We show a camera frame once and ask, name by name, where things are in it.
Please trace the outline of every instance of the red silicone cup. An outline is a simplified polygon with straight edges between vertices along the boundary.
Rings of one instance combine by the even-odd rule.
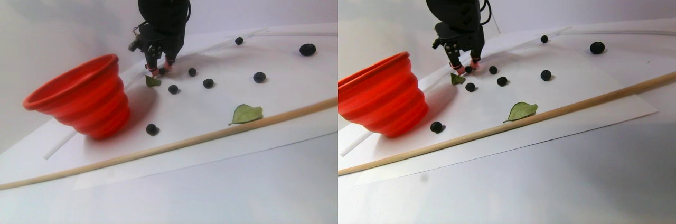
[[[400,52],[338,82],[338,113],[389,138],[418,124],[427,113],[425,94]]]
[[[24,100],[26,110],[37,110],[94,139],[118,132],[130,110],[118,57],[102,55],[47,82]]]

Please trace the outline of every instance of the dark berry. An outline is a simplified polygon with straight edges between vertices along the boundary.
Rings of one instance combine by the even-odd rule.
[[[213,80],[212,79],[205,79],[202,84],[206,88],[212,88],[213,87]]]
[[[551,72],[549,70],[544,70],[541,72],[540,78],[542,78],[543,81],[549,81],[551,79]]]
[[[432,125],[430,125],[429,129],[434,133],[441,133],[444,131],[444,129],[446,129],[446,125],[442,125],[439,122],[434,122]]]
[[[157,132],[159,132],[159,129],[153,124],[148,124],[147,127],[145,127],[145,132],[150,134],[150,136],[157,135]]]
[[[253,81],[256,83],[265,81],[265,74],[263,72],[256,72],[256,74],[253,75]]]
[[[505,85],[507,85],[507,78],[505,77],[498,78],[497,84],[500,85],[500,87],[504,87]]]
[[[601,54],[604,50],[606,50],[606,45],[603,43],[596,41],[589,46],[589,50],[594,53],[594,54]]]
[[[473,83],[468,83],[465,85],[465,89],[467,89],[467,91],[473,92],[474,89],[476,89],[476,87],[474,86]]]
[[[169,86],[169,93],[171,93],[172,95],[175,95],[178,92],[179,92],[179,87],[177,87],[176,85]]]
[[[312,55],[317,51],[317,47],[314,47],[311,43],[306,43],[300,47],[300,53],[302,55]]]

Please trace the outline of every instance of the wooden stick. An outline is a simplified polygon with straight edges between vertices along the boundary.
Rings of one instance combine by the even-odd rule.
[[[328,108],[334,107],[338,105],[338,98],[331,98],[327,99],[325,101],[321,101],[316,104],[312,104],[303,108],[299,108],[297,110],[292,110],[287,113],[282,113],[280,115],[275,115],[271,116],[268,118],[263,118],[259,120],[255,120],[252,122],[248,122],[242,125],[237,125],[234,127],[228,127],[226,129],[222,130],[217,130],[216,132],[211,132],[207,133],[204,135],[200,135],[197,137],[191,137],[189,139],[184,139],[179,142],[174,142],[174,143],[169,143],[163,146],[158,146],[158,147],[153,147],[150,149],[146,149],[143,151],[135,152],[133,154],[127,154],[125,156],[120,156],[116,158],[112,158],[106,161],[101,161],[99,163],[92,163],[89,165],[81,166],[78,168],[74,169],[68,169],[66,171],[61,171],[49,175],[43,175],[43,176],[37,176],[36,178],[29,178],[27,180],[20,180],[20,181],[15,181],[12,183],[5,183],[0,185],[0,190],[6,190],[9,188],[16,188],[24,185],[30,185],[33,183],[42,183],[43,181],[49,181],[49,180],[56,180],[58,178],[65,178],[66,176],[71,176],[71,175],[78,175],[80,173],[88,172],[88,171],[93,171],[96,169],[101,169],[105,168],[107,166],[113,166],[115,164],[120,164],[120,163],[126,163],[128,161],[133,161],[136,159],[140,159],[143,157],[148,157],[148,156],[153,156],[155,154],[162,154],[164,152],[169,152],[172,150],[180,149],[183,147],[188,147],[188,146],[193,146],[196,144],[200,144],[203,142],[208,142],[213,139],[219,139],[222,137],[227,137],[229,135],[234,135],[237,133],[243,133],[246,132],[247,130],[253,130],[261,127],[265,127],[268,125],[273,125],[276,123],[281,123],[286,120],[292,120],[294,118],[298,118],[300,116],[306,116],[310,115],[312,113],[316,113],[322,110],[326,110]]]
[[[672,72],[670,74],[665,74],[660,77],[657,77],[655,79],[651,79],[648,81],[640,82],[638,84],[635,84],[633,86],[625,87],[623,89],[619,89],[617,91],[612,91],[607,94],[603,94],[601,96],[596,96],[594,98],[589,98],[585,99],[583,101],[578,101],[577,103],[570,104],[567,106],[563,106],[561,108],[556,108],[554,110],[550,110],[545,113],[540,113],[534,116],[529,116],[527,118],[521,119],[521,120],[516,120],[511,123],[505,123],[502,125],[498,125],[496,127],[488,128],[486,130],[481,130],[480,132],[476,133],[471,133],[468,135],[464,135],[461,137],[457,137],[454,139],[449,139],[445,142],[439,142],[437,144],[433,144],[430,146],[426,147],[421,147],[419,149],[415,149],[409,152],[405,152],[402,154],[397,154],[395,156],[379,159],[377,161],[372,161],[370,163],[364,163],[360,164],[358,166],[353,166],[347,169],[341,169],[338,171],[338,176],[341,175],[347,175],[350,173],[355,173],[359,171],[365,171],[367,169],[372,169],[377,166],[383,166],[385,164],[390,164],[390,163],[395,163],[398,161],[403,161],[408,158],[412,158],[415,156],[420,156],[423,154],[428,154],[437,150],[445,149],[447,147],[452,147],[456,146],[459,144],[463,144],[465,142],[471,142],[476,139],[481,139],[482,137],[488,137],[490,135],[498,134],[501,132],[506,132],[507,130],[512,130],[516,129],[519,127],[523,127],[526,125],[531,125],[533,123],[537,123],[540,121],[544,121],[550,118],[555,118],[556,116],[561,116],[565,115],[568,113],[574,113],[575,111],[582,110],[585,108],[589,108],[592,106],[596,106],[598,104],[603,104],[608,101],[613,101],[615,99],[619,98],[624,98],[633,94],[637,94],[643,91],[647,91],[649,89],[652,89],[654,87],[659,87],[664,84],[667,84],[668,82],[676,80],[676,72]]]

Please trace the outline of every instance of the green leaf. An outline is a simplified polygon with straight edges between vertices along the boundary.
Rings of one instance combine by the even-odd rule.
[[[527,104],[525,102],[520,102],[517,104],[514,104],[512,107],[512,111],[509,112],[509,118],[507,118],[506,121],[503,123],[507,123],[509,121],[516,121],[522,118],[525,118],[526,116],[530,116],[536,113],[536,110],[538,110],[538,104]]]
[[[155,86],[159,86],[160,84],[162,84],[162,81],[160,81],[159,79],[155,79],[153,77],[145,75],[145,85],[146,86],[155,87]]]
[[[263,118],[263,108],[261,107],[251,107],[246,104],[237,106],[234,109],[234,116],[232,117],[232,124],[244,124],[251,122],[253,120],[259,120]]]
[[[464,80],[464,77],[451,73],[451,84],[463,84]]]

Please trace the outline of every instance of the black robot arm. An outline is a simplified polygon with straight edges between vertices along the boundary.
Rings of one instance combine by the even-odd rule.
[[[450,59],[453,69],[459,74],[464,73],[464,66],[459,62],[459,51],[471,51],[473,69],[478,69],[481,60],[481,50],[484,45],[483,24],[490,21],[489,18],[481,23],[481,11],[490,2],[484,0],[484,6],[478,4],[478,0],[426,0],[430,12],[441,21],[435,26],[438,39],[433,48],[443,45],[446,55]]]
[[[191,13],[190,0],[138,0],[138,11],[145,22],[134,28],[136,37],[129,50],[139,49],[145,53],[145,67],[157,76],[157,59],[162,53],[166,60],[164,69],[171,70],[183,47],[185,26]]]

